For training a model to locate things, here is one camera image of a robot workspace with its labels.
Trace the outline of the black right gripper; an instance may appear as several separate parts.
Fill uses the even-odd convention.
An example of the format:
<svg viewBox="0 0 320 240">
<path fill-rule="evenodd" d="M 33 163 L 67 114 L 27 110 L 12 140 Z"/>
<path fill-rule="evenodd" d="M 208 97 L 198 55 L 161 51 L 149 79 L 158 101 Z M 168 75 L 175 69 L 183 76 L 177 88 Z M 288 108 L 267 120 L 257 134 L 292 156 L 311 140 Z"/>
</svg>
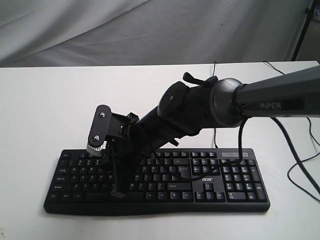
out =
<svg viewBox="0 0 320 240">
<path fill-rule="evenodd" d="M 111 195 L 122 199 L 129 191 L 130 175 L 141 161 L 160 147 L 160 136 L 152 133 L 144 119 L 130 112 L 128 115 L 113 113 L 106 135 L 106 149 L 99 168 L 113 171 L 115 186 Z"/>
</svg>

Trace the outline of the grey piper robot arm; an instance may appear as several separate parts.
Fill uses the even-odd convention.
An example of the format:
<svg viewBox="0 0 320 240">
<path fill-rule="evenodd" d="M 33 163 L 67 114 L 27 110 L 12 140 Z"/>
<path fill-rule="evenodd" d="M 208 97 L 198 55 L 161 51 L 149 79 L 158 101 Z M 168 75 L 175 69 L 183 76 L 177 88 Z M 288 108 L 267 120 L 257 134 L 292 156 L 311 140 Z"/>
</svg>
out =
<svg viewBox="0 0 320 240">
<path fill-rule="evenodd" d="M 113 196 L 123 198 L 142 159 L 167 143 L 203 129 L 243 129 L 250 118 L 320 115 L 318 66 L 245 84 L 235 78 L 197 79 L 186 72 L 144 117 L 112 113 L 105 125 L 107 160 L 115 173 Z"/>
</svg>

